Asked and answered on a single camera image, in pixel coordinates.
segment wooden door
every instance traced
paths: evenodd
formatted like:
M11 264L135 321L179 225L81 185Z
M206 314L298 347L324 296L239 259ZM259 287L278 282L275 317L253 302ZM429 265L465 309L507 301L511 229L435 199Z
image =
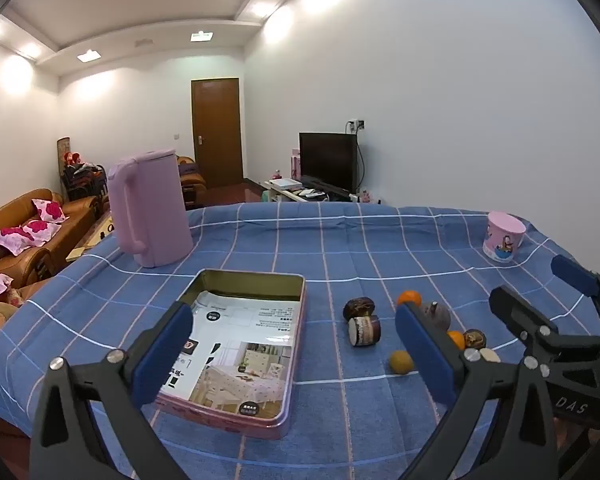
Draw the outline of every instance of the wooden door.
M241 184L238 79L192 81L191 106L196 162L207 188Z

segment pink cup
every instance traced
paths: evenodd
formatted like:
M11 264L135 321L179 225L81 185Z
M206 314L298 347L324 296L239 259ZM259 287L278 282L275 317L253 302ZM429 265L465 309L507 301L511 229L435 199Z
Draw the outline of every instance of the pink cup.
M487 235L482 244L484 254L497 262L510 262L525 235L525 225L517 218L492 211L488 216Z

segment air vent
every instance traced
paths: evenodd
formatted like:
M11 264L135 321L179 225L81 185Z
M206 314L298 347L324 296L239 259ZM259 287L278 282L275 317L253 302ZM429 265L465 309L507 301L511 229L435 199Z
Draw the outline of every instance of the air vent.
M139 46L147 46L154 44L154 40L150 40L149 38L144 38L144 40L136 40L135 46L138 48Z

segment reddish-brown floor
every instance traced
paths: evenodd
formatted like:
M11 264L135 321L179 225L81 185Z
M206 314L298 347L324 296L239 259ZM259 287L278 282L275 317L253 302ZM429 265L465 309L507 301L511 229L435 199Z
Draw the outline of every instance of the reddish-brown floor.
M228 205L240 202L259 202L262 190L251 183L208 189L201 197L201 205ZM18 480L27 480L29 475L30 440L17 428L7 425L0 428L0 456Z

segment red flower print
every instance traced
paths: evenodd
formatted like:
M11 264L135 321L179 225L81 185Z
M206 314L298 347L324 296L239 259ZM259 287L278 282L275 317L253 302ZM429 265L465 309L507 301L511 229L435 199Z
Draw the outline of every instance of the red flower print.
M24 236L25 238L28 238L29 240L33 241L33 236L31 236L29 233L27 233L22 227L7 227L6 229L0 229L0 234L2 236L6 236L6 235L20 235L20 236Z
M49 227L49 224L43 220L34 220L33 222L29 222L27 227L33 232L39 233L40 231L46 230L46 228Z
M62 209L58 202L49 202L46 205L46 213L51 215L54 220L58 220L62 216Z

